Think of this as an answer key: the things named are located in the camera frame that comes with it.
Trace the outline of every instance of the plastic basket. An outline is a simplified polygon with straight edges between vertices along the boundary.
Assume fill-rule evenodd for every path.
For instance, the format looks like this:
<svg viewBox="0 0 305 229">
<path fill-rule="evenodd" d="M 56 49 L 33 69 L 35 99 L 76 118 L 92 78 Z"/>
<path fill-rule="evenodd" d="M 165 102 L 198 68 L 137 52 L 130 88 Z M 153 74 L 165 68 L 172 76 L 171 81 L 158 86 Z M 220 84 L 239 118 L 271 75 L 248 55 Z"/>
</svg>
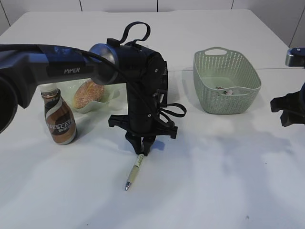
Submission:
<svg viewBox="0 0 305 229">
<path fill-rule="evenodd" d="M 207 51 L 226 51 L 208 55 Z M 213 47 L 194 55 L 194 85 L 202 108 L 212 114 L 238 114 L 246 111 L 260 88 L 254 67 L 240 52 Z"/>
</svg>

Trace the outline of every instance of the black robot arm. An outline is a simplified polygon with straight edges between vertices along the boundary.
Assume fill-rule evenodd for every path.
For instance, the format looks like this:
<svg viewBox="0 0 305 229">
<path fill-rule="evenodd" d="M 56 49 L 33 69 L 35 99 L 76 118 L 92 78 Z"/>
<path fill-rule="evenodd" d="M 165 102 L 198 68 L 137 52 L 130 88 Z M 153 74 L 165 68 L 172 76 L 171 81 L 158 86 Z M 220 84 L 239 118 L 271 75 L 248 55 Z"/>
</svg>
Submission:
<svg viewBox="0 0 305 229">
<path fill-rule="evenodd" d="M 144 38 L 121 45 L 136 24 L 147 26 Z M 160 53 L 136 43 L 149 34 L 146 23 L 133 22 L 120 41 L 108 39 L 107 44 L 96 44 L 89 52 L 55 45 L 1 45 L 0 106 L 5 112 L 0 117 L 0 133 L 12 121 L 18 104 L 23 108 L 30 104 L 39 84 L 91 78 L 97 84 L 127 84 L 128 115 L 112 115 L 109 126 L 126 130 L 126 139 L 137 154 L 147 155 L 157 135 L 175 138 L 177 127 L 165 113 L 183 117 L 186 109 L 181 104 L 167 104 L 166 62 Z M 181 108 L 183 114 L 164 110 L 168 105 Z"/>
<path fill-rule="evenodd" d="M 289 67 L 305 67 L 305 48 L 293 48 L 287 51 L 286 65 Z M 282 126 L 305 124 L 305 84 L 300 91 L 271 101 L 272 112 L 283 111 Z"/>
</svg>

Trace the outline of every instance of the bread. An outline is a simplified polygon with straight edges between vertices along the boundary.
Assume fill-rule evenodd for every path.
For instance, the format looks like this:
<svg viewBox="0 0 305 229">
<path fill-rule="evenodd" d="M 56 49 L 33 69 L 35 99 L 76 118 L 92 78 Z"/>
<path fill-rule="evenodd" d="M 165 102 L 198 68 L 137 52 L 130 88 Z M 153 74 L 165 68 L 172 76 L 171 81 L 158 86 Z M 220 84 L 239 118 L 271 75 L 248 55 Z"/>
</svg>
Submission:
<svg viewBox="0 0 305 229">
<path fill-rule="evenodd" d="M 104 95 L 104 91 L 104 85 L 98 85 L 92 80 L 87 80 L 76 91 L 72 106 L 80 109 L 92 101 L 100 101 Z"/>
</svg>

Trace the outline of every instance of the coffee bottle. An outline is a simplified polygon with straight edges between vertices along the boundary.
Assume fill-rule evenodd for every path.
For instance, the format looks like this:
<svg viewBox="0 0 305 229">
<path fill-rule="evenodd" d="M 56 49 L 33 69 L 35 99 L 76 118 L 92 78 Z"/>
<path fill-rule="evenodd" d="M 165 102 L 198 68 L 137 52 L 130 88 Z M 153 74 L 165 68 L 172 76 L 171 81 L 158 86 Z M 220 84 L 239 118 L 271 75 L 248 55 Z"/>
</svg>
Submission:
<svg viewBox="0 0 305 229">
<path fill-rule="evenodd" d="M 77 135 L 73 113 L 61 97 L 55 83 L 39 86 L 44 101 L 44 117 L 53 140 L 60 144 L 70 143 Z"/>
</svg>

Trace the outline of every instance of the bottle cap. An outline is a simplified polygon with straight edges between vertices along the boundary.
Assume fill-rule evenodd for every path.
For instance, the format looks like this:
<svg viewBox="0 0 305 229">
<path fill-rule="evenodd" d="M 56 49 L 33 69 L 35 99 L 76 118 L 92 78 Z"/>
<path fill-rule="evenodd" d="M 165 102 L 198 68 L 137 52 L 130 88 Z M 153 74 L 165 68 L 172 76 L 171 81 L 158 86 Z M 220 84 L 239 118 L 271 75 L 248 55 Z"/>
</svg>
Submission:
<svg viewBox="0 0 305 229">
<path fill-rule="evenodd" d="M 56 83 L 47 83 L 39 85 L 39 89 L 41 92 L 52 92 L 57 89 Z"/>
</svg>

